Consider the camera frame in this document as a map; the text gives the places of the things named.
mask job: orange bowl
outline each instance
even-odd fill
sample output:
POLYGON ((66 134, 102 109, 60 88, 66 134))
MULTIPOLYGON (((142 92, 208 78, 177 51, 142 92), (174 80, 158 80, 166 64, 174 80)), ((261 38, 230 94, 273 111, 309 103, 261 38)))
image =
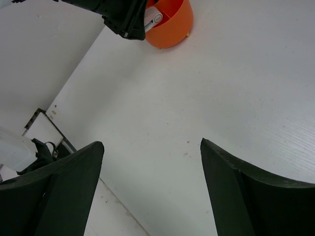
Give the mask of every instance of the orange bowl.
POLYGON ((168 48, 181 42, 191 31, 193 13, 189 0, 148 0, 147 7, 155 6, 163 20, 146 32, 147 41, 157 48, 168 48))

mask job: white tabletop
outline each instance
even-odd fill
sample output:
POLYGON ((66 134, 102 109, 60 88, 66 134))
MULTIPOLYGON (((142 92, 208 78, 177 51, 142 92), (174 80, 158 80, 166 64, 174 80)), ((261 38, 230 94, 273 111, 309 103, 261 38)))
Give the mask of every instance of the white tabletop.
POLYGON ((200 141, 315 183, 315 1, 191 0, 171 49, 104 29, 47 114, 153 236, 215 236, 200 141))

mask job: white wall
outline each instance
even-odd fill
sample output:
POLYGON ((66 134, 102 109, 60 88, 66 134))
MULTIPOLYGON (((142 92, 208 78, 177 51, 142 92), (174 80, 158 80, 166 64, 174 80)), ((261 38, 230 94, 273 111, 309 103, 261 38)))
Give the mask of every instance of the white wall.
POLYGON ((64 2, 28 0, 0 9, 0 125, 21 134, 103 27, 101 16, 64 2))

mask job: orange container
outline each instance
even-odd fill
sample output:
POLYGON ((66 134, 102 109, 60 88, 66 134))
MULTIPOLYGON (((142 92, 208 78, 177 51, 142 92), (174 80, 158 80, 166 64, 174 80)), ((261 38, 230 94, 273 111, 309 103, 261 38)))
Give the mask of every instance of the orange container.
POLYGON ((193 13, 189 0, 148 0, 147 7, 155 6, 163 20, 146 33, 147 41, 157 48, 168 48, 189 36, 193 13))

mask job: table surface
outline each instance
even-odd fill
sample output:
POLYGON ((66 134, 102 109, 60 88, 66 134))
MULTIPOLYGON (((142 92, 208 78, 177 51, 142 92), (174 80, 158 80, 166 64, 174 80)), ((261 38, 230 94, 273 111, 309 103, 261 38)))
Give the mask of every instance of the table surface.
POLYGON ((104 29, 47 111, 153 236, 217 235, 206 138, 315 183, 315 1, 191 0, 194 28, 157 50, 104 29))

